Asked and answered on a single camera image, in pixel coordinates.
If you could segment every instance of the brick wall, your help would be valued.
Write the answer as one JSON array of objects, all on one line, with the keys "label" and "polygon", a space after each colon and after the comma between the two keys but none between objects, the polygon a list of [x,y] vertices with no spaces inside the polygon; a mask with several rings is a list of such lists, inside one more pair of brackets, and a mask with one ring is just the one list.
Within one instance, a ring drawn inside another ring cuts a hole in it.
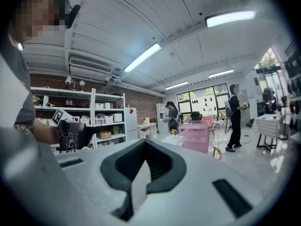
[{"label": "brick wall", "polygon": [[[52,76],[52,75],[42,75],[42,74],[31,74],[31,86],[33,87],[46,87],[54,89],[64,89],[65,88],[66,77]],[[80,80],[75,80],[76,90],[79,90],[78,82]],[[97,93],[104,93],[104,85],[100,83],[93,83],[86,81],[84,86],[84,91],[91,92],[91,89],[95,88]],[[124,89],[116,86],[107,85],[106,94],[114,93],[125,93],[126,95],[126,106],[137,108],[137,122],[141,124],[145,117],[150,119],[157,119],[156,117],[156,104],[162,103],[161,97],[152,96],[149,94],[144,94],[138,91]]]}]

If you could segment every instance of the white floor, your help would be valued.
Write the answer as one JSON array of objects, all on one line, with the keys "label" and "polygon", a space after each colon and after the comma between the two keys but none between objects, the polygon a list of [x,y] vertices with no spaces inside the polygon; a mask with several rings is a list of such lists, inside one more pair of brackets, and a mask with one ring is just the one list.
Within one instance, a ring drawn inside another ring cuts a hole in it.
[{"label": "white floor", "polygon": [[[263,148],[256,148],[259,135],[254,134],[249,127],[242,128],[241,133],[242,147],[237,148],[234,153],[225,150],[231,131],[225,134],[223,126],[215,131],[215,136],[210,136],[209,144],[221,149],[221,163],[234,169],[266,197],[275,189],[283,186],[294,157],[293,151],[288,148],[287,141],[281,140],[278,140],[276,149],[272,149],[271,152]],[[164,140],[167,136],[169,134],[159,134],[157,140]]]}]

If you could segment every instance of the white countertop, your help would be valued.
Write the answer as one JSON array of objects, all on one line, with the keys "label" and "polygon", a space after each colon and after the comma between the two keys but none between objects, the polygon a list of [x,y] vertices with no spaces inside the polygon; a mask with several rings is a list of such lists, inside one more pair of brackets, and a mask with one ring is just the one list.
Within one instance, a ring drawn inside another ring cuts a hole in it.
[{"label": "white countertop", "polygon": [[146,128],[146,127],[150,127],[150,126],[155,126],[157,123],[147,123],[147,124],[141,124],[138,125],[137,128]]}]

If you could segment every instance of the table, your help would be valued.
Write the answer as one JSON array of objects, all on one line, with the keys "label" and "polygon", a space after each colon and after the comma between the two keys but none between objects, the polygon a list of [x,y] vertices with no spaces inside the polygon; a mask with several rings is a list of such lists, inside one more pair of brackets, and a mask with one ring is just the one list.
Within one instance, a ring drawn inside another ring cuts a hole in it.
[{"label": "table", "polygon": [[143,138],[143,136],[140,135],[140,129],[147,129],[150,131],[148,134],[148,138],[153,139],[157,138],[157,123],[146,123],[146,124],[141,124],[137,126],[138,128],[138,138]]},{"label": "table", "polygon": [[[252,125],[252,132],[259,133],[259,139],[257,146],[258,148],[266,148],[269,152],[272,148],[276,148],[279,136],[280,123],[279,120],[281,117],[273,118],[274,114],[264,114],[258,118],[254,119]],[[260,144],[261,136],[264,135],[264,144]],[[271,137],[271,144],[266,143],[266,137]],[[273,139],[276,138],[276,144],[273,144]]]}]

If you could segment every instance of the white refrigerator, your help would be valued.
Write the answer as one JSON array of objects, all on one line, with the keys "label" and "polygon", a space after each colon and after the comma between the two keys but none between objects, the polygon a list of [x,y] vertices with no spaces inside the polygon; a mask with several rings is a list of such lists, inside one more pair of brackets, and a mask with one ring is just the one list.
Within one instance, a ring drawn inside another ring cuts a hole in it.
[{"label": "white refrigerator", "polygon": [[136,108],[126,107],[124,108],[124,115],[126,119],[126,135],[127,141],[138,138],[137,130],[137,110]]}]

